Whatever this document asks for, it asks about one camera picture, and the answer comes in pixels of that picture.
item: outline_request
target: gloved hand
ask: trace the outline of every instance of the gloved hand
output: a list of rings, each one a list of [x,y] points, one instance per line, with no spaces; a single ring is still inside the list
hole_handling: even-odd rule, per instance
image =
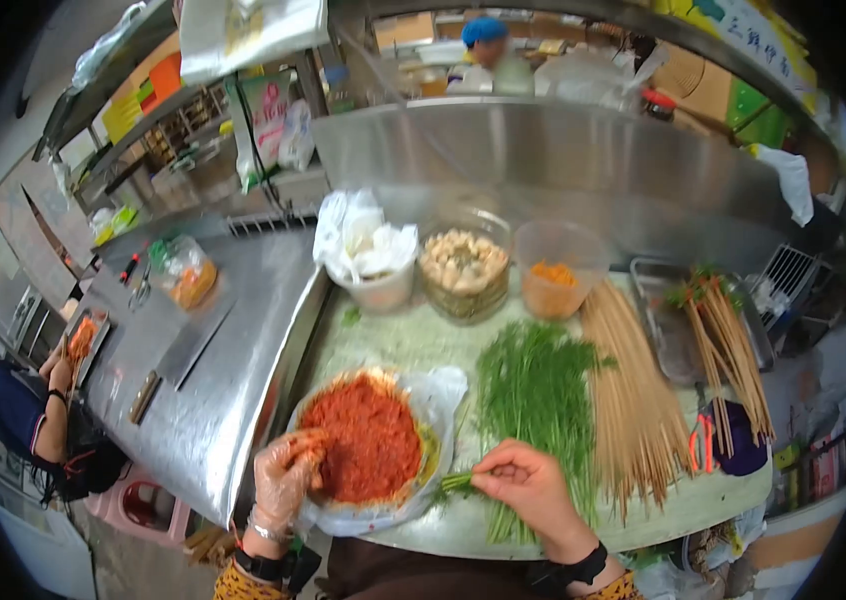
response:
[[[289,532],[307,490],[323,485],[320,464],[326,457],[327,439],[321,429],[306,429],[273,439],[260,450],[253,459],[254,524],[276,534]]]
[[[518,439],[504,439],[473,466],[473,486],[516,511],[547,558],[573,565],[600,541],[577,514],[560,463]]]

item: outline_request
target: knife handle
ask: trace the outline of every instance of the knife handle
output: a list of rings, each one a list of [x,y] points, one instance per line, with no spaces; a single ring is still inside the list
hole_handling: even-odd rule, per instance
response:
[[[140,390],[137,391],[136,399],[133,400],[133,406],[130,407],[129,414],[126,416],[129,423],[134,426],[140,425],[140,420],[143,418],[143,414],[147,412],[147,408],[150,407],[150,401],[153,399],[153,392],[156,391],[156,384],[159,382],[160,376],[156,374],[155,370],[151,370],[146,375],[146,378],[143,379],[142,386]]]

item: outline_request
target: knife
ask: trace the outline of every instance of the knife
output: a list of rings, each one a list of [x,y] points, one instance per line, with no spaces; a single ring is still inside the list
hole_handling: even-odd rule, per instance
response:
[[[140,390],[136,393],[136,399],[133,400],[133,406],[129,409],[129,414],[126,415],[129,423],[134,426],[139,426],[143,415],[150,408],[150,401],[153,399],[153,393],[156,392],[157,384],[160,383],[160,376],[156,374],[155,370],[151,370],[146,378],[142,380]]]
[[[156,365],[156,373],[174,390],[179,390],[197,359],[220,329],[236,304],[236,293],[225,281],[216,282],[213,297],[189,315],[189,319]]]

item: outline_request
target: black watch strap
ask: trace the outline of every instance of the black watch strap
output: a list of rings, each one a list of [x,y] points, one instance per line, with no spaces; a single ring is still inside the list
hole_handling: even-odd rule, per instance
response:
[[[237,548],[235,559],[237,565],[249,575],[262,581],[283,580],[283,560],[275,560],[262,556],[249,557],[242,548]]]
[[[557,564],[545,560],[531,566],[526,581],[533,592],[547,598],[566,598],[566,587],[575,581],[593,585],[593,580],[607,567],[607,546],[602,542],[589,556],[575,564]]]

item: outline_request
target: stainless steel table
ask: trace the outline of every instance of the stainless steel table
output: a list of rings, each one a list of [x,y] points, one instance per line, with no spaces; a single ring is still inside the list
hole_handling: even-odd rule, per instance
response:
[[[631,279],[626,273],[611,273],[610,280],[633,298]],[[456,409],[458,434],[453,469],[462,470],[476,463],[486,450],[481,447],[471,410],[476,396],[477,357],[506,323],[529,317],[520,300],[517,271],[510,274],[509,298],[501,310],[471,327],[460,328],[442,318],[419,294],[414,305],[399,314],[363,314],[356,324],[348,325],[343,316],[351,306],[352,300],[340,290],[327,301],[306,359],[309,387],[362,365],[413,371],[458,366],[466,372],[470,389]],[[579,318],[567,321],[567,327],[580,332]],[[734,398],[729,388],[723,393],[726,398]],[[693,427],[697,419],[696,392],[677,389],[676,395],[687,424]],[[645,509],[639,498],[630,498],[625,527],[612,504],[599,493],[595,529],[614,552],[666,542],[724,522],[764,502],[770,493],[772,475],[773,467],[767,461],[763,468],[745,477],[731,477],[719,471],[701,473],[693,479],[682,477],[670,488],[662,512],[656,505]],[[417,520],[365,538],[386,546],[444,556],[493,560],[531,560],[541,556],[535,544],[487,544],[486,506],[476,495],[454,498],[446,507],[433,508]]]
[[[193,510],[225,526],[249,457],[270,435],[289,395],[328,280],[312,261],[313,231],[273,231],[200,245],[237,294],[179,391],[161,384],[139,426],[127,419],[147,373],[176,339],[186,315],[154,287],[136,312],[129,287],[103,268],[84,306],[110,311],[116,324],[84,385],[83,400],[113,440],[154,480]],[[142,265],[134,273],[141,276]]]

